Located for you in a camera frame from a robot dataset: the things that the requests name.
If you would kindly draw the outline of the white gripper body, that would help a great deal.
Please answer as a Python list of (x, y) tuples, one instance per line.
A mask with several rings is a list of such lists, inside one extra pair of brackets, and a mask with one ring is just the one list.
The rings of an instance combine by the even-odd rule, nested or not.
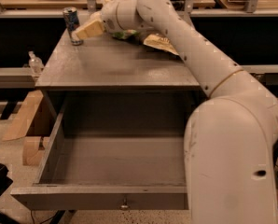
[(146, 28), (137, 11), (137, 0), (111, 0), (103, 5), (101, 18), (108, 33)]

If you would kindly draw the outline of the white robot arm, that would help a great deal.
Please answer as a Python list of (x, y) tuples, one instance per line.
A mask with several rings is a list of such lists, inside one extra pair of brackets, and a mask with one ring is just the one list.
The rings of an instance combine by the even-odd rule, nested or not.
[(169, 39), (207, 96), (184, 135), (191, 224), (278, 224), (272, 93), (184, 21), (170, 0), (108, 1), (73, 35), (148, 28)]

